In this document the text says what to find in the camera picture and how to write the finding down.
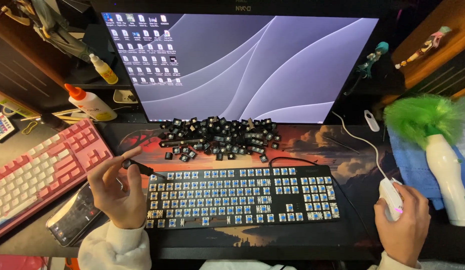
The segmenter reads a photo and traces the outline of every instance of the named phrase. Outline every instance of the smartphone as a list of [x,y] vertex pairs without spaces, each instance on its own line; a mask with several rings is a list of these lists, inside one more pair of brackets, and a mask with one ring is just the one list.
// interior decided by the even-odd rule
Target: smartphone
[[69,247],[102,215],[102,211],[94,207],[91,186],[86,182],[48,219],[46,227],[62,247]]

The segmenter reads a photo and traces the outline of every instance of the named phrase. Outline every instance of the pile of keycaps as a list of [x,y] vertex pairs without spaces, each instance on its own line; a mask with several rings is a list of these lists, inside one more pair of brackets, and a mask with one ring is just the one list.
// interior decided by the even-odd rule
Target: pile of keycaps
[[270,118],[263,120],[227,121],[224,117],[208,117],[199,121],[192,118],[189,121],[174,119],[160,124],[163,132],[158,137],[162,139],[159,146],[172,147],[164,159],[171,160],[174,155],[188,162],[197,155],[196,151],[203,151],[206,155],[216,155],[216,160],[222,161],[224,156],[234,160],[236,154],[260,154],[262,162],[268,161],[265,148],[278,149],[281,135],[277,133],[277,124]]

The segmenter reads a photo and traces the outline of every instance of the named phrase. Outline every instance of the anime figure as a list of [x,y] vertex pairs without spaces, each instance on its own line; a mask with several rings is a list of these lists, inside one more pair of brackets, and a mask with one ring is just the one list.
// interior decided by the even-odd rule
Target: anime figure
[[63,53],[90,63],[89,54],[94,50],[84,42],[74,38],[67,31],[68,22],[57,14],[44,0],[13,0],[21,16],[15,16],[11,10],[3,6],[1,11],[8,17],[23,25],[30,25],[37,34],[46,42],[49,42]]
[[380,42],[377,44],[376,50],[374,53],[371,53],[366,58],[369,59],[366,63],[357,66],[357,71],[364,73],[362,78],[371,77],[371,68],[375,62],[377,62],[381,55],[389,51],[389,44],[387,42]]
[[437,48],[439,46],[439,41],[442,37],[444,37],[447,33],[451,32],[451,28],[447,26],[443,26],[439,29],[439,31],[432,34],[426,42],[422,45],[422,47],[417,50],[411,57],[409,57],[406,61],[402,61],[401,64],[397,64],[396,68],[400,69],[401,67],[407,65],[409,62],[414,61],[415,59],[424,55],[424,53],[428,52],[431,48]]

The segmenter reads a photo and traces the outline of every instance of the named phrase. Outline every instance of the mousepad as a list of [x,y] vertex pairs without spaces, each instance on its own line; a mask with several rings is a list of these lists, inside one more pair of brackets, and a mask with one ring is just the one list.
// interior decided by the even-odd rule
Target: mousepad
[[[136,146],[142,146],[143,153],[134,159],[157,172],[267,166],[267,163],[259,160],[257,153],[236,154],[236,160],[231,161],[216,161],[215,155],[208,156],[202,152],[189,162],[180,161],[179,156],[174,156],[173,160],[165,160],[164,155],[171,152],[171,148],[159,147],[158,143],[161,140],[157,135],[167,131],[161,130],[158,124],[103,125],[100,130],[115,154],[119,155]],[[350,137],[344,128],[338,125],[279,125],[277,129],[282,140],[279,142],[279,149],[266,148],[265,154],[269,160],[274,157],[293,157],[328,165],[360,212],[368,230],[376,237],[373,205],[379,198],[379,182],[383,176],[377,169],[374,149],[369,144]],[[373,132],[368,126],[348,126],[347,129],[374,144],[379,150],[379,164],[386,175],[402,181],[392,155],[389,138],[383,138],[383,127],[380,132]],[[359,153],[327,139],[329,136]],[[273,165],[299,166],[307,163],[279,159],[274,161]],[[125,170],[121,172],[121,180],[126,180]],[[147,185],[148,177],[144,175],[144,193],[147,192]],[[342,215],[338,222],[146,231],[151,242],[160,243],[163,248],[371,246],[372,243],[352,207],[340,190],[337,189],[336,194]],[[375,245],[379,244],[378,239],[374,242]]]

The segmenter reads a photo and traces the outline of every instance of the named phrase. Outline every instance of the mechanical keyboard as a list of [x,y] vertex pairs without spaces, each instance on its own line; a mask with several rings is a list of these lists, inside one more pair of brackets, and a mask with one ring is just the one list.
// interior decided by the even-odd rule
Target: mechanical keyboard
[[146,228],[187,229],[339,220],[329,166],[157,172]]
[[0,168],[0,236],[86,179],[112,153],[84,119]]

